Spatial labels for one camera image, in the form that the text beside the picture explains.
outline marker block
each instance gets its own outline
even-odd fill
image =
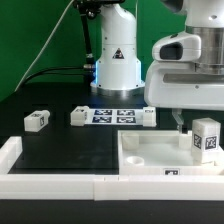
[[[200,163],[216,161],[219,157],[221,124],[210,118],[193,121],[192,156]]]
[[[71,125],[72,126],[84,126],[89,107],[76,107],[71,113]]]
[[[156,127],[156,108],[143,107],[143,126]]]
[[[25,131],[38,132],[45,127],[49,121],[50,112],[47,110],[35,111],[24,119]]]

